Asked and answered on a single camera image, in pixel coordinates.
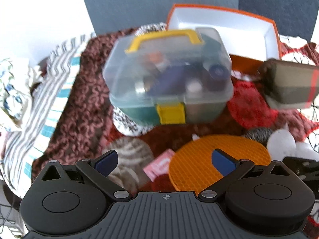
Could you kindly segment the brown striped round pad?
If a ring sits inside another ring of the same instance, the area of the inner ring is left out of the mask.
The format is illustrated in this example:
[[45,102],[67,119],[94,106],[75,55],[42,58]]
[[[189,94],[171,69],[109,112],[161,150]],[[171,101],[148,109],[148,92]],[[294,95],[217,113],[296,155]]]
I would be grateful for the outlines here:
[[118,165],[108,179],[132,193],[150,182],[143,168],[154,160],[154,155],[145,142],[125,136],[111,142],[102,152],[112,149],[118,154]]

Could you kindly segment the orange silicone trivet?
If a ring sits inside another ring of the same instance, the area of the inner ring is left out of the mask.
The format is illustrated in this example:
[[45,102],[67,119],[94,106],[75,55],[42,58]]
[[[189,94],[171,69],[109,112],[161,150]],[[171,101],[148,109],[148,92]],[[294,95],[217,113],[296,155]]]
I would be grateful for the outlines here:
[[234,135],[209,135],[181,147],[169,164],[169,179],[175,190],[196,194],[222,178],[212,165],[211,154],[219,148],[236,159],[249,159],[268,165],[271,157],[259,142]]

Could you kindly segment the maroon patterned blanket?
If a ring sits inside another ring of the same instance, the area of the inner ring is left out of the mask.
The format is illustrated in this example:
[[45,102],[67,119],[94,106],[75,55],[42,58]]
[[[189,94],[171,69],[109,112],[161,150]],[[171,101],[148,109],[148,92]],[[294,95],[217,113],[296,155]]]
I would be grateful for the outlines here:
[[[107,145],[124,137],[112,121],[113,109],[102,77],[102,67],[117,38],[135,32],[135,28],[124,29],[89,41],[81,55],[80,71],[48,148],[32,164],[33,179],[49,160],[57,159],[63,165],[73,165],[82,158],[96,158]],[[154,158],[168,148],[177,149],[176,135],[168,127],[157,127],[133,138],[145,142]]]

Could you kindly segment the black white speckled pad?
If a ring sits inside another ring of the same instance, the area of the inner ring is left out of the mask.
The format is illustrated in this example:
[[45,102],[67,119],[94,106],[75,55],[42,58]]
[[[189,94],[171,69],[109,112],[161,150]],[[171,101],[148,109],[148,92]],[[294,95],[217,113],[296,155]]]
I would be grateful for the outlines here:
[[113,108],[112,121],[117,131],[122,133],[124,136],[145,135],[154,128],[152,125],[142,126],[134,122],[118,107]]

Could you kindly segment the white fluffy plush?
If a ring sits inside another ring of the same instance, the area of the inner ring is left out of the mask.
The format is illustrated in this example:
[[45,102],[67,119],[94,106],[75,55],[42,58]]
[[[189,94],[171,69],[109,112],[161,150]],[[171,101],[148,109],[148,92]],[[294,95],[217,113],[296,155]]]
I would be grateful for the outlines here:
[[306,142],[296,142],[286,129],[278,129],[269,137],[267,150],[272,160],[295,157],[318,161],[318,153]]

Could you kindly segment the pink small packet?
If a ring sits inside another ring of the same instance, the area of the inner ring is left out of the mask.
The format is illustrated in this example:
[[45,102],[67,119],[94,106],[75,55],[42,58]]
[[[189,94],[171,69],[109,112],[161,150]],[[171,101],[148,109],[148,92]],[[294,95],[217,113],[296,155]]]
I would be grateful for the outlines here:
[[169,165],[174,155],[175,152],[172,149],[167,149],[143,168],[151,182],[154,182],[161,175],[168,174]]

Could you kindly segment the red fluffy pom-pom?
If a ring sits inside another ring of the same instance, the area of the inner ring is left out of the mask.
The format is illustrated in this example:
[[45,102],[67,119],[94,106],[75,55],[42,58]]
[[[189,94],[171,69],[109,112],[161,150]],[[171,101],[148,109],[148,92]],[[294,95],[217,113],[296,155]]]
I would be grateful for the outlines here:
[[278,110],[271,109],[252,82],[234,81],[234,92],[227,108],[234,120],[244,127],[271,127],[278,117]]

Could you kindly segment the striped white teal cloth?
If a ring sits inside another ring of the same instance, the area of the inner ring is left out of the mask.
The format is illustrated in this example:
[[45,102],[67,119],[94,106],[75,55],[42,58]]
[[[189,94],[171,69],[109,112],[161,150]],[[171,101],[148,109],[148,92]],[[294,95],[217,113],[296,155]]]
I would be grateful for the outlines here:
[[50,53],[46,75],[33,94],[27,126],[7,136],[1,179],[17,197],[23,198],[31,186],[32,164],[48,148],[80,71],[81,54],[94,37],[91,33],[72,38]]

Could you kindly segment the red white floral rug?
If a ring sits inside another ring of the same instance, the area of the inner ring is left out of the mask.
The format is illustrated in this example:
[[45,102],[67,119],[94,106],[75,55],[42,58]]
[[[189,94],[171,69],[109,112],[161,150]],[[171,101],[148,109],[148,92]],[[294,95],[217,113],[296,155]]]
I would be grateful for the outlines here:
[[[318,66],[318,44],[307,43],[300,37],[288,36],[280,36],[280,41],[284,61]],[[262,94],[263,85],[254,84]],[[318,97],[307,109],[278,110],[278,112],[274,124],[268,128],[277,130],[288,125],[296,141],[306,142],[318,152]]]

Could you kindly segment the plaid zipper pouch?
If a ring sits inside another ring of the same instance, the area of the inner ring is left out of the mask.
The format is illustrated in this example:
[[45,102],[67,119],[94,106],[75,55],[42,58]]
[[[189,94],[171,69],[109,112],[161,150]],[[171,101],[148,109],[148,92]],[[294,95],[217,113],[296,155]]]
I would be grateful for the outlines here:
[[272,109],[307,109],[318,96],[318,66],[270,59],[258,71]]

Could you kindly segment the floral white cloth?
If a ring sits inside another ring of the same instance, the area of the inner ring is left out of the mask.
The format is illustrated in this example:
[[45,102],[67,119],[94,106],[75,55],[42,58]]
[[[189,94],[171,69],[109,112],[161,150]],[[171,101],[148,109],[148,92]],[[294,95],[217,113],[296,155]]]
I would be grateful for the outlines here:
[[8,132],[21,131],[30,117],[34,77],[28,63],[1,60],[1,127]]

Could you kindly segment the orange white cardboard box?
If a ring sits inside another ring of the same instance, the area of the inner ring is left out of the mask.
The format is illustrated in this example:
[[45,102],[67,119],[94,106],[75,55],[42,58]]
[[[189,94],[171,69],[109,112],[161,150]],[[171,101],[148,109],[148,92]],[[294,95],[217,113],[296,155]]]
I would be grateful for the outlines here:
[[250,12],[199,4],[175,4],[166,19],[167,29],[212,27],[219,32],[232,60],[232,69],[256,74],[268,59],[281,59],[277,26]]

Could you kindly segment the dark blue sofa cushion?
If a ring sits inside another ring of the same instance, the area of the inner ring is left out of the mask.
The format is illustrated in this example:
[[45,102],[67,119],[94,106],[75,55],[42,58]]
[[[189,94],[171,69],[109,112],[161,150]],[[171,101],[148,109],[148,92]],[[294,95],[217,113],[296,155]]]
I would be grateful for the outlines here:
[[239,9],[274,20],[280,35],[310,41],[318,0],[239,0]]

